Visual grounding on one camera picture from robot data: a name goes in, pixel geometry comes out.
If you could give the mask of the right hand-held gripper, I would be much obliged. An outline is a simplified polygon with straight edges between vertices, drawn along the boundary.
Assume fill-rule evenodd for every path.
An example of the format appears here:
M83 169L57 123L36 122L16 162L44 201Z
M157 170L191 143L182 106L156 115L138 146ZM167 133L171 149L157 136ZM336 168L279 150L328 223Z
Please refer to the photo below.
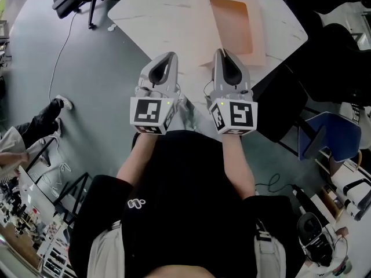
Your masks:
M227 49L216 50L213 64L214 90L210 93L209 112L217 133L243 136L255 131L258 103L253 101L248 69Z

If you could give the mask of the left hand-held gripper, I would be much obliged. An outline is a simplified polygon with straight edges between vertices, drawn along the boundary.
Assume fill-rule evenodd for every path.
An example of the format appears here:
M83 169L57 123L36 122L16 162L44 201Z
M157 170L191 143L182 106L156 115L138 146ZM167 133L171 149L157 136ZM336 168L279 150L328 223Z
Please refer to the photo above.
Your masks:
M177 54L167 52L142 69L140 77L147 81L140 81L130 98L130 125L138 133L165 135L168 131L180 97L178 65Z

